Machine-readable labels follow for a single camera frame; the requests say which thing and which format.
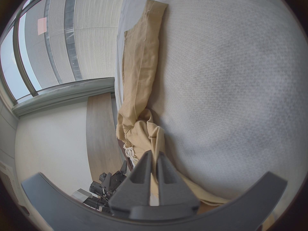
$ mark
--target beige fabric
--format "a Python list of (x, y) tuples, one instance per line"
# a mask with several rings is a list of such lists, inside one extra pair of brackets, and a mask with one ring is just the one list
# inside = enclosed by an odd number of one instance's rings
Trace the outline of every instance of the beige fabric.
[[(144, 152), (152, 150), (154, 166), (159, 151), (165, 150), (164, 130), (153, 123), (152, 114), (146, 106), (155, 78), (159, 48), (158, 34), (166, 7), (165, 3), (147, 0), (138, 23), (125, 32), (122, 61), (123, 104), (118, 112), (116, 129), (118, 139), (122, 140), (126, 147), (134, 147), (136, 158), (140, 159)], [(201, 201), (210, 205), (228, 202), (182, 177)], [(158, 195), (155, 175), (154, 179), (151, 182), (151, 191)]]

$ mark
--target bed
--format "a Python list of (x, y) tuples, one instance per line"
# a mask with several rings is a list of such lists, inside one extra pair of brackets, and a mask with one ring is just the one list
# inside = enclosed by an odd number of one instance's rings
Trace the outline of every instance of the bed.
[[(308, 172), (308, 44), (282, 0), (168, 4), (148, 102), (175, 167), (206, 191), (241, 195), (265, 172), (288, 180), (278, 218)], [(115, 97), (123, 102), (124, 31), (146, 0), (123, 0)]]

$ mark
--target maroon cloth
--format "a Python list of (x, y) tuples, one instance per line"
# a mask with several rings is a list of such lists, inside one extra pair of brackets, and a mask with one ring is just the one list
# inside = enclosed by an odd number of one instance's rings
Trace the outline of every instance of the maroon cloth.
[(120, 148), (121, 148), (121, 150), (123, 152), (123, 155), (124, 155), (124, 157), (125, 157), (125, 159), (127, 161), (127, 166), (129, 168), (129, 171), (132, 171), (134, 167), (133, 167), (132, 161), (125, 154), (125, 149), (123, 148), (123, 145), (124, 145), (123, 141), (118, 139), (118, 144), (119, 144), (119, 146), (120, 146)]

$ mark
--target white drawstring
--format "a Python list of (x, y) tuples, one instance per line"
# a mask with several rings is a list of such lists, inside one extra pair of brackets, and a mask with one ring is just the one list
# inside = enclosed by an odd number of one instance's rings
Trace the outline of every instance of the white drawstring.
[(135, 167), (135, 165), (137, 164), (137, 162), (139, 161), (138, 158), (135, 158), (135, 151), (134, 151), (134, 148), (133, 147), (126, 147), (125, 145), (123, 145), (123, 148), (125, 149), (125, 155), (127, 157), (130, 158), (130, 160), (132, 161), (133, 163), (133, 166)]

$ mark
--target wooden panel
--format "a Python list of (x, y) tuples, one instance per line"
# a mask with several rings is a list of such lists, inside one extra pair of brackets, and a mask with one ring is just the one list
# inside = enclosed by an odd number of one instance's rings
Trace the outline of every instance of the wooden panel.
[(112, 116), (111, 96), (104, 93), (88, 98), (86, 138), (92, 180), (103, 172), (114, 174), (122, 166)]

